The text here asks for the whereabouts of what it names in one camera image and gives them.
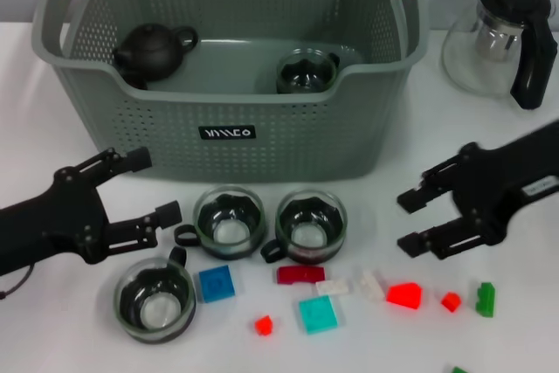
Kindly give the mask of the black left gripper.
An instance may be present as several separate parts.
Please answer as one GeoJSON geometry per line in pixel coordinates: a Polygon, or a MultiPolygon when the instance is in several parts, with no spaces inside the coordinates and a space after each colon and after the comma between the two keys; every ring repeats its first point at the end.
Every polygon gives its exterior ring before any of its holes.
{"type": "Polygon", "coordinates": [[[57,171],[52,186],[39,196],[1,209],[1,274],[65,252],[92,265],[108,255],[157,247],[156,231],[183,221],[177,201],[146,216],[108,224],[96,190],[115,176],[151,167],[145,147],[125,154],[106,149],[57,171]]]}

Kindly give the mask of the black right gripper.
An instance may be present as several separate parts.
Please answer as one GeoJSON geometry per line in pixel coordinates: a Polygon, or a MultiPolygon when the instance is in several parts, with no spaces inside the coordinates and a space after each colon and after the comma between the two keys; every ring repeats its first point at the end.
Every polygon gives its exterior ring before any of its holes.
{"type": "Polygon", "coordinates": [[[408,214],[452,190],[462,218],[397,240],[411,258],[431,252],[446,259],[474,247],[497,245],[513,215],[558,191],[558,122],[497,149],[475,148],[465,163],[453,156],[426,170],[416,189],[397,197],[408,214]]]}

